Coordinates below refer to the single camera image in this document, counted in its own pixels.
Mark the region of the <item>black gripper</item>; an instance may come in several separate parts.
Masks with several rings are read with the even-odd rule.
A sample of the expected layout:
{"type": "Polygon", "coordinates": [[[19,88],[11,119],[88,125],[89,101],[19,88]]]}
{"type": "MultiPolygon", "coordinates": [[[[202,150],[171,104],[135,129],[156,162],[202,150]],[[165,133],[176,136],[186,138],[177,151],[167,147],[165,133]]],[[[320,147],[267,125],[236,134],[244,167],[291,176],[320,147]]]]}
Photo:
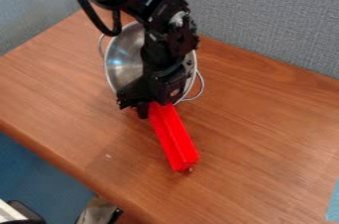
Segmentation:
{"type": "Polygon", "coordinates": [[[141,75],[116,92],[120,109],[136,106],[140,119],[148,118],[149,103],[156,101],[161,106],[180,101],[190,73],[179,65],[169,73],[152,70],[149,66],[141,69],[141,75]]]}

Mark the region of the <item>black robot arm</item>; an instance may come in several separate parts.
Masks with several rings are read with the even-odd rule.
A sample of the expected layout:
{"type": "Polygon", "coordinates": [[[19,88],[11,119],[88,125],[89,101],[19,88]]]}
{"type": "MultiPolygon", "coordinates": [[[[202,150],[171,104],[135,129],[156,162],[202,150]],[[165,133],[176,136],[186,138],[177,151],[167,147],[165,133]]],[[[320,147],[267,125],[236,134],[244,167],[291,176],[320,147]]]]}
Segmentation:
{"type": "Polygon", "coordinates": [[[187,55],[198,48],[199,36],[187,0],[79,0],[103,34],[121,33],[120,15],[127,14],[144,29],[140,48],[141,75],[116,91],[121,109],[131,107],[141,119],[153,102],[179,101],[191,77],[187,55]]]}

